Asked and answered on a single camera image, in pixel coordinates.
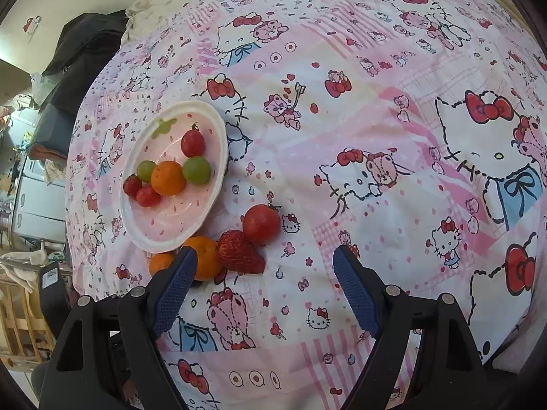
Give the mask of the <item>medium orange mandarin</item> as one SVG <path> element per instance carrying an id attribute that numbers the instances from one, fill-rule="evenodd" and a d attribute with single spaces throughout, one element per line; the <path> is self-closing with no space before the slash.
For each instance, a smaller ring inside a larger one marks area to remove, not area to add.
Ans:
<path id="1" fill-rule="evenodd" d="M 150 180 L 152 188 L 161 196 L 175 196 L 186 186 L 183 169 L 176 161 L 164 161 L 156 165 Z"/>

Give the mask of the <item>pink strawberry pattern plate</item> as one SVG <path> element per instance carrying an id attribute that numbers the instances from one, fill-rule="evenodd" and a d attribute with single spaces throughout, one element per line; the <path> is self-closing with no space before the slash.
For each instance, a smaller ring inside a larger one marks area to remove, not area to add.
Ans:
<path id="1" fill-rule="evenodd" d="M 131 196 L 120 189 L 121 219 L 130 240 L 148 253 L 171 251 L 205 222 L 227 168 L 222 117 L 209 104 L 185 101 L 146 123 L 136 136 L 122 178 L 144 176 Z"/>

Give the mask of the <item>small orange mandarin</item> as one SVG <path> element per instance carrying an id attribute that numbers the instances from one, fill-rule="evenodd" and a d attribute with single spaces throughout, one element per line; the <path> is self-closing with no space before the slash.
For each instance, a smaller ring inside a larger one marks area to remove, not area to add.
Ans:
<path id="1" fill-rule="evenodd" d="M 175 258 L 172 252 L 155 254 L 148 261 L 148 271 L 151 276 L 155 276 L 159 271 L 168 269 Z"/>

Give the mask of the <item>large red strawberry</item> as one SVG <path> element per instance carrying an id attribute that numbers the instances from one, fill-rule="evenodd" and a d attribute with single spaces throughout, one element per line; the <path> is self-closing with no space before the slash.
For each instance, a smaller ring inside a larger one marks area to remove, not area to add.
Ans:
<path id="1" fill-rule="evenodd" d="M 243 231 L 230 230 L 222 234 L 217 242 L 220 262 L 228 270 L 243 274 L 261 274 L 265 260 Z"/>

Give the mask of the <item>red tomato with stem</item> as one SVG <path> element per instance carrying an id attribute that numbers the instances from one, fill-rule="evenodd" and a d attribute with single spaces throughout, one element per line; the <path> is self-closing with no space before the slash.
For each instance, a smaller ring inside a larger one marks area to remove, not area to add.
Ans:
<path id="1" fill-rule="evenodd" d="M 257 245 L 266 245 L 281 232 L 281 217 L 268 205 L 254 205 L 243 219 L 245 237 Z"/>

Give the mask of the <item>small red grape tomato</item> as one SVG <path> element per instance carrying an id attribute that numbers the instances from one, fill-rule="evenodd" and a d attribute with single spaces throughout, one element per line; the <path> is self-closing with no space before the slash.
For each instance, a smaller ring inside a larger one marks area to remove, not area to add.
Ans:
<path id="1" fill-rule="evenodd" d="M 140 180 L 135 174 L 129 176 L 126 180 L 124 180 L 122 184 L 123 192 L 127 196 L 134 199 L 136 198 L 137 193 L 141 190 L 142 187 L 142 180 Z"/>

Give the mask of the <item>white drawer cabinet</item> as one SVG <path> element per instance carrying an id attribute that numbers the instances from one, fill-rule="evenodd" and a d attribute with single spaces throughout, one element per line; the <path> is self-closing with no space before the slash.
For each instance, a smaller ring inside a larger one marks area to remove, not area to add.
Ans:
<path id="1" fill-rule="evenodd" d="M 18 178 L 12 231 L 39 241 L 64 243 L 64 220 L 64 180 L 47 181 L 43 162 L 26 156 Z"/>

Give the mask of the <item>small green grape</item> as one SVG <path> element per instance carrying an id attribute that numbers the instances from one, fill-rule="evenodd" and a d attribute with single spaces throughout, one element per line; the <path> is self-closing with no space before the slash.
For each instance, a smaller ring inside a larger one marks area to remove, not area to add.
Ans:
<path id="1" fill-rule="evenodd" d="M 151 176 L 152 176 L 152 173 L 153 173 L 156 165 L 157 164 L 154 161 L 143 160 L 137 165 L 135 175 L 142 182 L 150 183 Z"/>

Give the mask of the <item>green lime fruit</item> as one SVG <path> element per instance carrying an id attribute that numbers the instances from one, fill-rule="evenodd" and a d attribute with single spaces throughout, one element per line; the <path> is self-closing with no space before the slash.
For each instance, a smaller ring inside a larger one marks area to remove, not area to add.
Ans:
<path id="1" fill-rule="evenodd" d="M 206 185 L 211 179 L 211 165 L 203 156 L 193 156 L 183 165 L 183 175 L 193 185 Z"/>

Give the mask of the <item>dark red cherry tomato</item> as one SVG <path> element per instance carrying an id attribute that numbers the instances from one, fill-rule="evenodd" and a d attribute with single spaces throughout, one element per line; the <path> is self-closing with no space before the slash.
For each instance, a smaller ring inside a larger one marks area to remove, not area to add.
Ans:
<path id="1" fill-rule="evenodd" d="M 181 150 L 187 158 L 201 156 L 205 153 L 206 144 L 198 126 L 194 124 L 181 139 Z"/>

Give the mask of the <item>black clothing pile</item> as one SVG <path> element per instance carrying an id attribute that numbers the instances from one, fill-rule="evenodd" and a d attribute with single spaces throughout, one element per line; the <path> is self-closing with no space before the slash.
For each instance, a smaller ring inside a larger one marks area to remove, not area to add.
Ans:
<path id="1" fill-rule="evenodd" d="M 123 10 L 84 13 L 69 21 L 43 72 L 43 76 L 57 77 L 59 81 L 41 106 L 51 104 L 77 114 L 92 83 L 120 49 L 127 21 Z"/>

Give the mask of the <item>large orange mandarin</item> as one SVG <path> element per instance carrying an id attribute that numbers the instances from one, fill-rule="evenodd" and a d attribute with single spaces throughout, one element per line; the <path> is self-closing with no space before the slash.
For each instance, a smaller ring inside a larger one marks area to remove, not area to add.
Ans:
<path id="1" fill-rule="evenodd" d="M 198 282 L 212 281 L 223 270 L 217 253 L 217 242 L 206 236 L 188 238 L 183 246 L 191 247 L 198 255 L 198 267 L 194 280 Z"/>

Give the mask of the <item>pink Hello Kitty bedsheet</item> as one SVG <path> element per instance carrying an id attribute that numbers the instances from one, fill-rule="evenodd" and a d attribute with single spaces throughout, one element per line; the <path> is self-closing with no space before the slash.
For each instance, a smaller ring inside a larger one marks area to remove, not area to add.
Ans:
<path id="1" fill-rule="evenodd" d="M 517 373 L 546 323 L 546 64 L 506 0 L 141 0 L 79 109 L 67 165 L 77 291 L 150 275 L 121 215 L 137 135 L 185 100 L 223 117 L 202 231 L 279 213 L 262 275 L 189 295 L 160 339 L 195 409 L 338 409 L 372 338 L 332 256 L 452 293 L 480 358 Z"/>

